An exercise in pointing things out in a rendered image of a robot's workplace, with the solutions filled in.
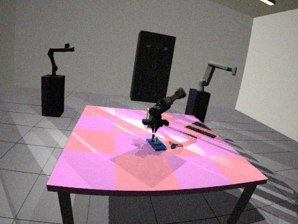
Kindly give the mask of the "blue circuit board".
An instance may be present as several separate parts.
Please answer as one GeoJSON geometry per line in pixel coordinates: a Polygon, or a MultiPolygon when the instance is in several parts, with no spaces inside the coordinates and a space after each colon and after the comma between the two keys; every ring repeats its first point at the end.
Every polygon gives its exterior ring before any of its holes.
{"type": "Polygon", "coordinates": [[[146,141],[148,141],[152,147],[155,149],[155,151],[157,149],[166,149],[167,150],[167,147],[163,144],[163,142],[161,140],[158,139],[158,137],[153,134],[152,135],[152,138],[148,138],[146,139],[146,141]]]}

